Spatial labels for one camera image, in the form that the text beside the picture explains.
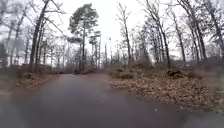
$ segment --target fallen leaves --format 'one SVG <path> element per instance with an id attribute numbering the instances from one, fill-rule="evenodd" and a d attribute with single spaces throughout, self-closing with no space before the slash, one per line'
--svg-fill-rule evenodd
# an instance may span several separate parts
<path id="1" fill-rule="evenodd" d="M 135 73 L 133 79 L 114 78 L 111 84 L 116 88 L 151 96 L 164 103 L 175 103 L 204 111 L 224 110 L 222 89 L 208 88 L 201 78 L 183 75 L 173 79 L 165 71 Z"/>
<path id="2" fill-rule="evenodd" d="M 42 86 L 57 77 L 58 75 L 26 73 L 18 80 L 16 87 L 34 90 L 35 88 Z"/>

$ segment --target bush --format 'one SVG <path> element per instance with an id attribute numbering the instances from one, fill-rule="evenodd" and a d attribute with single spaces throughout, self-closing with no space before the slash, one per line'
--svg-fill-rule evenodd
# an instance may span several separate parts
<path id="1" fill-rule="evenodd" d="M 132 79 L 134 78 L 134 76 L 131 74 L 131 73 L 121 73 L 120 76 L 119 76 L 121 79 Z"/>
<path id="2" fill-rule="evenodd" d="M 183 77 L 183 73 L 180 70 L 168 70 L 167 75 L 174 79 Z"/>

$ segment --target sky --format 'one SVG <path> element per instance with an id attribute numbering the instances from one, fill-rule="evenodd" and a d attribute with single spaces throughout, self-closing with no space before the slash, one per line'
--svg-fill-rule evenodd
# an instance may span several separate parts
<path id="1" fill-rule="evenodd" d="M 55 0 L 59 3 L 63 3 L 62 10 L 66 14 L 61 16 L 63 24 L 61 24 L 60 19 L 57 15 L 52 18 L 57 21 L 60 25 L 60 28 L 64 30 L 66 35 L 71 35 L 68 30 L 69 18 L 76 11 L 77 8 L 83 6 L 84 4 L 93 4 L 93 8 L 96 9 L 99 15 L 99 30 L 102 34 L 102 43 L 106 43 L 108 38 L 111 38 L 111 42 L 114 44 L 116 41 L 123 40 L 120 35 L 120 24 L 117 20 L 117 14 L 119 11 L 117 9 L 116 0 L 80 0 L 80 1 L 71 1 L 71 0 Z M 131 11 L 131 15 L 128 19 L 128 28 L 134 28 L 136 25 L 141 25 L 144 22 L 144 13 L 141 11 L 142 7 L 139 5 L 137 0 L 119 0 L 119 2 L 127 6 L 127 11 Z"/>

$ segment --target shrub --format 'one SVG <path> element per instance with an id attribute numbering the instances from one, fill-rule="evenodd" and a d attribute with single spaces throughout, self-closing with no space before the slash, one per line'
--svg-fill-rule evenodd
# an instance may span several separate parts
<path id="1" fill-rule="evenodd" d="M 134 76 L 131 73 L 125 72 L 120 74 L 121 79 L 132 79 Z"/>

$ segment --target wet road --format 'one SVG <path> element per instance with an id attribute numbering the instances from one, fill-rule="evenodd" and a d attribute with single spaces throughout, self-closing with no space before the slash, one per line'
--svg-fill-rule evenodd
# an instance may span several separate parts
<path id="1" fill-rule="evenodd" d="M 146 103 L 74 75 L 63 75 L 23 98 L 0 97 L 0 128 L 224 127 L 221 115 L 195 115 L 173 105 Z"/>

